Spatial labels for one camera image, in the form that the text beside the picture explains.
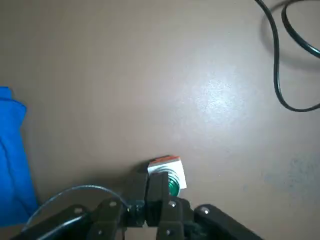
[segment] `black wire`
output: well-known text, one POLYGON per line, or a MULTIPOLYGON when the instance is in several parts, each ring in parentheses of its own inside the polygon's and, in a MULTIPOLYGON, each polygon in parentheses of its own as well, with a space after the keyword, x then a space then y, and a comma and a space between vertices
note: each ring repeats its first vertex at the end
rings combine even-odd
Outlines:
MULTIPOLYGON (((310 54, 314 55, 315 57, 320 59, 320 51, 313 47, 311 44, 306 42, 291 26, 288 20, 287 16, 287 8, 288 6, 302 1, 308 1, 308 0, 289 0, 283 7, 281 16, 282 16, 282 22, 284 24, 284 27, 286 31, 289 33, 289 35, 306 51, 308 51, 310 54)), ((282 93, 281 93, 281 87, 280 87, 280 79, 279 79, 279 68, 280 68, 280 44, 279 44, 279 35, 278 35, 278 29, 277 25, 275 23, 275 19, 272 16, 271 11, 269 8, 265 5, 263 0, 255 0, 255 2, 261 7, 263 12, 265 13, 272 31, 273 36, 273 47, 274 47, 274 64, 273 64, 273 85, 274 85, 274 91, 276 94, 276 97, 278 98, 279 102, 288 110, 293 112, 310 112, 316 109, 320 108, 320 103, 317 105, 308 107, 308 108, 295 108, 290 106, 286 100, 284 99, 282 93)))

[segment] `green object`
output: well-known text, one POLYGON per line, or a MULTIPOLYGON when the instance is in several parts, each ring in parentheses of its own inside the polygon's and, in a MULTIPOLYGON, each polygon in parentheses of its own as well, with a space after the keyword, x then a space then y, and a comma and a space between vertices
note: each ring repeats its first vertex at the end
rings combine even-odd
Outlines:
POLYGON ((180 180, 176 172, 167 167, 160 167, 156 171, 157 173, 168 173, 168 186, 169 186, 169 194, 171 196, 177 197, 180 193, 180 180))
POLYGON ((175 196, 177 197, 179 195, 180 192, 180 185, 179 182, 172 176, 168 176, 169 178, 169 194, 171 196, 175 196))

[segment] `blue cloth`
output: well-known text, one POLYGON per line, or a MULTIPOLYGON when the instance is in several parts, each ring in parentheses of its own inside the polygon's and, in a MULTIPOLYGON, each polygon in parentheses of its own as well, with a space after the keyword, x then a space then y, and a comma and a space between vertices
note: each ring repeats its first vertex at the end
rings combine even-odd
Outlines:
POLYGON ((27 108, 0 87, 0 226, 24 223, 38 208, 20 126, 27 108))

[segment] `table surface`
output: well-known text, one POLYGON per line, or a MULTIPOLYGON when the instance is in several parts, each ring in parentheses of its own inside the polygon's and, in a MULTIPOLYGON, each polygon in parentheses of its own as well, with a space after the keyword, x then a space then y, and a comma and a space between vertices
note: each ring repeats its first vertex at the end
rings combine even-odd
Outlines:
MULTIPOLYGON (((318 238, 320 110, 278 102, 271 32, 253 0, 2 2, 0 84, 28 107, 21 131, 41 201, 80 183, 120 185, 138 163, 175 154, 193 207, 211 203, 265 239, 318 238)), ((318 48, 319 9, 288 9, 318 48)), ((283 95, 314 105, 320 60, 274 17, 283 95)))

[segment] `black cable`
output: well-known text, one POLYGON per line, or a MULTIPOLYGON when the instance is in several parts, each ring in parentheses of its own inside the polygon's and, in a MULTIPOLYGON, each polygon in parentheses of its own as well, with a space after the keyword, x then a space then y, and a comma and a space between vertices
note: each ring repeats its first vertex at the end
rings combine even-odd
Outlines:
MULTIPOLYGON (((313 47, 311 44, 306 42, 291 26, 288 20, 287 16, 287 8, 288 6, 297 3, 297 2, 302 2, 302 1, 308 1, 308 0, 289 0, 287 3, 284 5, 281 16, 282 16, 282 22, 284 24, 284 27, 286 31, 289 33, 289 35, 306 51, 308 51, 310 54, 314 55, 315 57, 320 59, 320 51, 313 47)), ((279 34, 278 34, 278 29, 277 25, 275 22, 275 19, 272 16, 271 11, 269 8, 265 5, 263 0, 255 0, 255 2, 261 7, 263 12, 265 13, 270 26, 271 26, 271 31, 272 31, 272 36, 273 36, 273 47, 274 47, 274 64, 273 64, 273 85, 274 85, 274 91, 276 94, 276 97, 278 98, 279 102, 288 110, 293 111, 293 112, 300 112, 300 113, 305 113, 305 112, 310 112, 316 109, 320 108, 320 103, 317 105, 308 107, 308 108, 295 108, 290 106, 286 100, 284 99, 282 93, 281 93, 281 87, 280 87, 280 79, 279 79, 279 68, 280 68, 280 44, 279 44, 279 34)))

